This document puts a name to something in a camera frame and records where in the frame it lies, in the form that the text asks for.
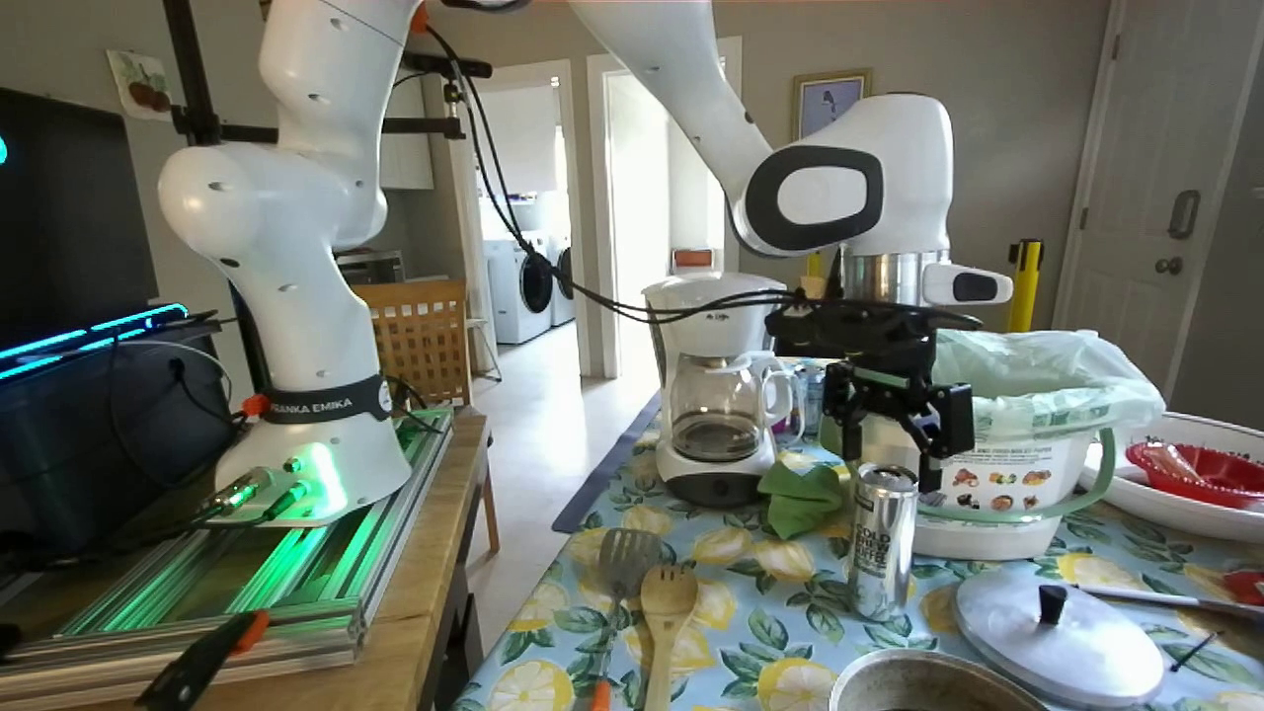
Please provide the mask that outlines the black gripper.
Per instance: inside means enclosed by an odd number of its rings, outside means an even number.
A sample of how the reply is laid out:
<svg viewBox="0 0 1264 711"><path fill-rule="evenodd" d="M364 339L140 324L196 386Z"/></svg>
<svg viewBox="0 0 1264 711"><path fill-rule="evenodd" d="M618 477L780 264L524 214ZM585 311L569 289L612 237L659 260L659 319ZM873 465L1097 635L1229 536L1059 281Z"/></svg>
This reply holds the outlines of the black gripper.
<svg viewBox="0 0 1264 711"><path fill-rule="evenodd" d="M766 330L780 357L818 357L899 380L932 380L936 330L926 309L814 302L780 309ZM826 377L826 414L836 422L836 455L856 461L869 403L849 373ZM939 461L975 447L972 393L919 386L905 426L919 449L919 489L932 495Z"/></svg>

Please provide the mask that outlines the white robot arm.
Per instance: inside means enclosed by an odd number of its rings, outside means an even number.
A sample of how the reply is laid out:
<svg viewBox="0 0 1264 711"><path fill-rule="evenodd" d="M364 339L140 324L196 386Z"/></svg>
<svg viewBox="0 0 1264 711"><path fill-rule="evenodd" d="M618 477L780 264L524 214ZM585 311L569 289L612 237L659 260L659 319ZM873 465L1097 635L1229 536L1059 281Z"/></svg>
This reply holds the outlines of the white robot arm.
<svg viewBox="0 0 1264 711"><path fill-rule="evenodd" d="M842 297L1005 306L1005 273L948 258L952 128L927 95L869 95L788 147L734 95L711 0L569 0L580 28L676 118L726 198L726 227L764 258L842 249ZM336 258L387 222L383 118L423 0L271 0L261 78L271 143L183 147L159 203L175 233L246 302L266 357L266 413L212 469L223 524L332 524L408 485L366 306Z"/></svg>

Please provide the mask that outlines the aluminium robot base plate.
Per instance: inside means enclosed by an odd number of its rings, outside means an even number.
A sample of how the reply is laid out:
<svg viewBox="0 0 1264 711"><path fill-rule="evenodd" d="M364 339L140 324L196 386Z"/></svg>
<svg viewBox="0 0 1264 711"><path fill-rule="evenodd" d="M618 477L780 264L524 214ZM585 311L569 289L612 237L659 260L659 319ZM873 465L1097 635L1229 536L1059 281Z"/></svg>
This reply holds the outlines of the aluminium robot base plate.
<svg viewBox="0 0 1264 711"><path fill-rule="evenodd" d="M258 652L346 652L408 544L448 455L456 413L411 413L400 441L414 474L366 511L321 531L190 531L134 559L4 580L8 696L100 669L150 673L241 611L266 611Z"/></svg>

